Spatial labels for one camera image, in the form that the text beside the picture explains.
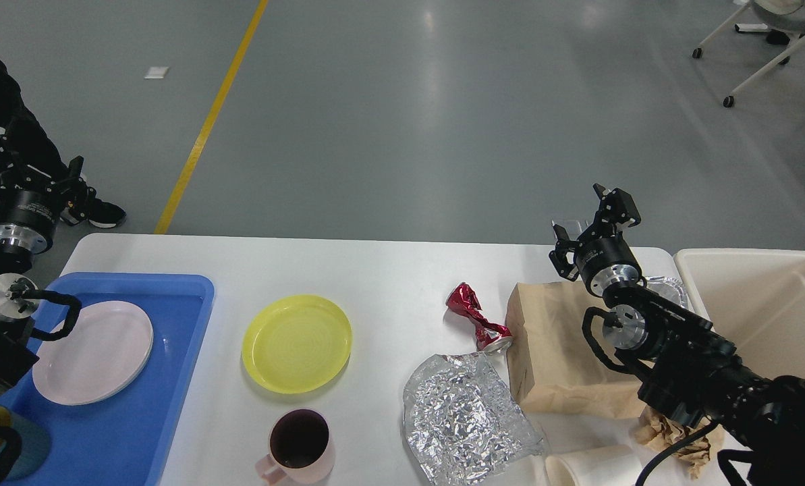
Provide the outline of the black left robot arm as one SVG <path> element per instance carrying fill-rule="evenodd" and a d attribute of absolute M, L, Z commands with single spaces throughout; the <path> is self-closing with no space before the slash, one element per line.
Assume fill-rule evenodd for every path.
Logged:
<path fill-rule="evenodd" d="M 66 177 L 56 180 L 24 163 L 11 136 L 0 134 L 0 397 L 38 362 L 29 341 L 66 338 L 82 310 L 75 296 L 39 288 L 26 274 L 35 256 L 53 246 L 68 196 L 81 184 L 83 162 L 74 158 Z M 0 484 L 45 453 L 10 416 L 0 421 Z"/>

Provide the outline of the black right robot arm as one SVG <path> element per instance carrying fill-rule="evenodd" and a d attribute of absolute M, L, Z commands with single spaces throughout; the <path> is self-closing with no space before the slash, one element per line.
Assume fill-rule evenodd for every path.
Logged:
<path fill-rule="evenodd" d="M 554 224 L 549 253 L 560 277 L 583 280 L 605 303 L 585 311 L 584 339 L 603 366 L 638 378 L 638 397 L 665 418 L 683 427 L 709 421 L 659 452 L 636 484 L 674 452 L 723 427 L 744 447 L 717 453 L 729 484 L 805 485 L 805 379 L 757 375 L 711 321 L 654 292 L 622 236 L 642 221 L 636 203 L 621 188 L 593 188 L 599 209 L 591 224 L 575 239 Z"/>

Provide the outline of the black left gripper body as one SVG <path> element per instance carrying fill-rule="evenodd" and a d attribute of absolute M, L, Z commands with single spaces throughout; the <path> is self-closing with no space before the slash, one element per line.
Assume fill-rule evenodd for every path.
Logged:
<path fill-rule="evenodd" d="M 50 250 L 70 190 L 71 178 L 45 184 L 26 182 L 26 186 L 1 182 L 0 245 L 32 254 Z"/>

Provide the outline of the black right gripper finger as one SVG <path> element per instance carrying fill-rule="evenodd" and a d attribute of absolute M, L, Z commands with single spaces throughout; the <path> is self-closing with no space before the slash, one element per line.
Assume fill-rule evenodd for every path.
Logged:
<path fill-rule="evenodd" d="M 599 198 L 599 209 L 594 212 L 592 234 L 599 238 L 618 237 L 628 228 L 642 223 L 642 216 L 633 197 L 621 188 L 607 190 L 600 184 L 593 185 Z"/>
<path fill-rule="evenodd" d="M 572 239 L 562 225 L 553 224 L 551 227 L 556 237 L 554 249 L 549 253 L 551 264 L 553 264 L 556 273 L 560 277 L 568 281 L 576 281 L 579 276 L 579 270 L 571 254 L 578 251 L 580 242 Z"/>

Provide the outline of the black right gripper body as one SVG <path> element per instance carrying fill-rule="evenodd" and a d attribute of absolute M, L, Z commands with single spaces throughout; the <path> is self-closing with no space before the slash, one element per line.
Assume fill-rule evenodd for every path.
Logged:
<path fill-rule="evenodd" d="M 621 234 L 608 237 L 584 235 L 578 242 L 574 265 L 591 295 L 600 298 L 612 284 L 642 282 L 642 268 Z"/>

